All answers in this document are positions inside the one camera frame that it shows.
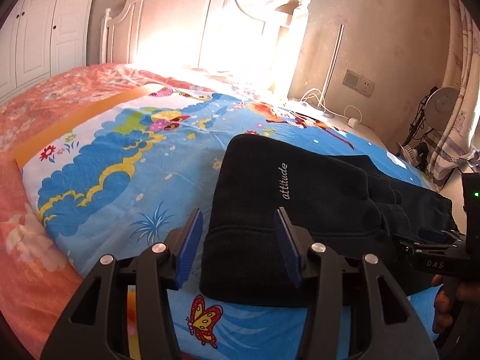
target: white wooden headboard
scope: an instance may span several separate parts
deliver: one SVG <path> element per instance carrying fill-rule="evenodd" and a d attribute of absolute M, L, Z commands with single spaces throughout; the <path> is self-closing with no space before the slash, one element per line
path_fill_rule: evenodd
<path fill-rule="evenodd" d="M 286 98 L 310 0 L 293 15 L 275 10 L 288 1 L 126 0 L 118 16 L 106 10 L 100 61 L 250 71 Z"/>

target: switch panel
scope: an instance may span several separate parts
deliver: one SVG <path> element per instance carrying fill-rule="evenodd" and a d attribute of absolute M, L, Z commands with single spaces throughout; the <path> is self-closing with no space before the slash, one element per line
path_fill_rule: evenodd
<path fill-rule="evenodd" d="M 343 84 L 357 91 L 361 95 L 370 97 L 374 91 L 375 84 L 351 70 L 347 70 L 343 79 Z"/>

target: white wardrobe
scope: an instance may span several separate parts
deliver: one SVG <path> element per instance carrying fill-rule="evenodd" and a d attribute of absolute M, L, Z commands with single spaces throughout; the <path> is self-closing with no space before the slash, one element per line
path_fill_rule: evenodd
<path fill-rule="evenodd" d="M 86 65 L 92 0 L 19 0 L 0 29 L 0 101 Z"/>

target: orange trim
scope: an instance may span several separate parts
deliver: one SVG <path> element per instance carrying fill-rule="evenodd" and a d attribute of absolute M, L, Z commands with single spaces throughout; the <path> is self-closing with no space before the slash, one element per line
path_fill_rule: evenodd
<path fill-rule="evenodd" d="M 14 148 L 13 153 L 17 161 L 18 168 L 22 169 L 35 154 L 37 154 L 40 150 L 52 143 L 57 138 L 71 131 L 72 128 L 75 128 L 87 120 L 90 120 L 92 117 L 100 115 L 102 112 L 112 109 L 115 107 L 115 105 L 149 95 L 150 93 L 159 91 L 164 86 L 165 85 L 152 83 L 130 89 L 107 99 L 93 103 L 89 107 L 77 111 L 74 115 L 68 115 L 67 117 L 64 117 L 57 123 L 45 128 L 45 130 L 42 132 L 34 135 L 29 140 L 17 145 Z"/>

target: metal bolt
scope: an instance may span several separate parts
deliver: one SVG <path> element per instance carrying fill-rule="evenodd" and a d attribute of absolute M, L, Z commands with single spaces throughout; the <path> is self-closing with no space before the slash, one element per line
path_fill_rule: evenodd
<path fill-rule="evenodd" d="M 366 254 L 365 255 L 365 261 L 368 262 L 369 264 L 376 264 L 378 263 L 378 257 L 375 256 L 374 254 Z"/>
<path fill-rule="evenodd" d="M 311 245 L 311 249 L 317 253 L 323 253 L 327 250 L 327 247 L 320 242 L 315 242 Z"/>
<path fill-rule="evenodd" d="M 100 264 L 107 266 L 113 261 L 113 256 L 111 254 L 106 254 L 105 256 L 100 257 Z"/>
<path fill-rule="evenodd" d="M 159 242 L 158 244 L 152 246 L 153 253 L 161 253 L 164 252 L 166 249 L 167 246 L 162 242 Z"/>

